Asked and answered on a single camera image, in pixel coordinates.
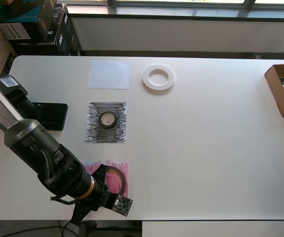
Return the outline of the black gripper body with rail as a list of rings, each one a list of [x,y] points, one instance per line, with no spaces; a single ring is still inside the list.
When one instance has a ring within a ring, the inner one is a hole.
[[[98,169],[89,174],[80,165],[70,167],[70,197],[75,199],[75,207],[71,223],[80,225],[84,217],[92,210],[97,210],[104,202],[107,186],[105,185],[106,165],[100,165]]]

